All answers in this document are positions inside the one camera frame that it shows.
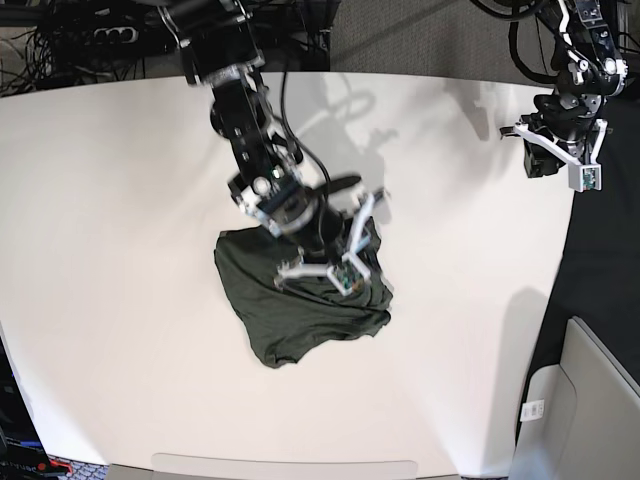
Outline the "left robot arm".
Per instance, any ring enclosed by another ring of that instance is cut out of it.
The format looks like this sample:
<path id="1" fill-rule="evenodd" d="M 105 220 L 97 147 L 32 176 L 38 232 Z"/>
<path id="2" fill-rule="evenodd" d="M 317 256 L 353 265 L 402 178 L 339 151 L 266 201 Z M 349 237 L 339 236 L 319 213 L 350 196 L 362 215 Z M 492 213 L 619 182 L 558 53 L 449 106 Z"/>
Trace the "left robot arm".
<path id="1" fill-rule="evenodd" d="M 535 111 L 501 129 L 524 144 L 524 168 L 530 178 L 554 175 L 565 166 L 585 169 L 579 177 L 592 190 L 599 180 L 598 157 L 608 133 L 602 111 L 625 87 L 628 66 L 616 47 L 598 1 L 513 1 L 509 49 L 517 68 L 550 85 L 538 94 Z M 519 20 L 531 15 L 552 34 L 553 75 L 532 72 L 518 54 Z"/>

